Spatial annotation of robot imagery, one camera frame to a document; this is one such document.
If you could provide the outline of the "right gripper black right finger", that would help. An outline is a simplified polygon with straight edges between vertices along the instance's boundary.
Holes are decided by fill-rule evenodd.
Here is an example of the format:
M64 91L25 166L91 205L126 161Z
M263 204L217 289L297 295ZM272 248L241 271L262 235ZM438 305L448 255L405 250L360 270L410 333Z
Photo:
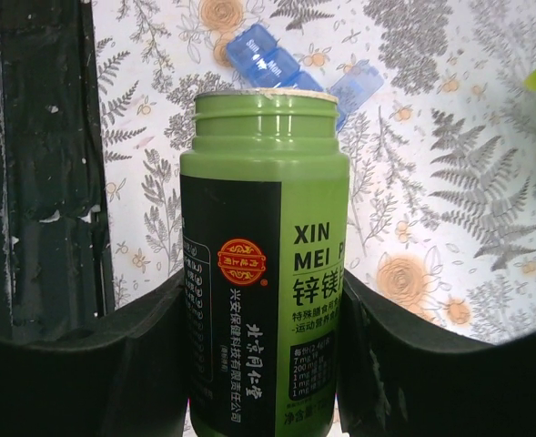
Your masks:
M338 402L351 436L536 436L536 331L490 345L344 275Z

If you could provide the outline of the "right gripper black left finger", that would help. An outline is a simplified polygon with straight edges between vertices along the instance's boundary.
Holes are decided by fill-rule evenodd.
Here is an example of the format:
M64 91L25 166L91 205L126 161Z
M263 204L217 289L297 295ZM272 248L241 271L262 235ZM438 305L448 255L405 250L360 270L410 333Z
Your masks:
M0 337L0 436L179 436L184 274L53 341Z

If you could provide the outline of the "blue weekly pill organizer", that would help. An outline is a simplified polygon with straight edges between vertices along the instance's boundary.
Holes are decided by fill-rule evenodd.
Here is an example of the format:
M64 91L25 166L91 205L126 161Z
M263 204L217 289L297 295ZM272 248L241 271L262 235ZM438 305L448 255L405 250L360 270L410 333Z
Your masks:
M226 45L230 64L253 87L291 87L326 92L338 99L337 130L349 116L382 87L379 70L367 60L359 60L343 70L337 82L323 87L296 58L278 45L263 26L252 25Z

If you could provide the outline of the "green pill bottle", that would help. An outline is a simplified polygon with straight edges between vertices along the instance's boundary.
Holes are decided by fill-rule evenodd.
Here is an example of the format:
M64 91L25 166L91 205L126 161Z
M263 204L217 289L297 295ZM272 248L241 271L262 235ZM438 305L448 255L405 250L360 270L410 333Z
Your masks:
M190 420L199 436L324 436L349 197L337 101L199 95L180 158Z

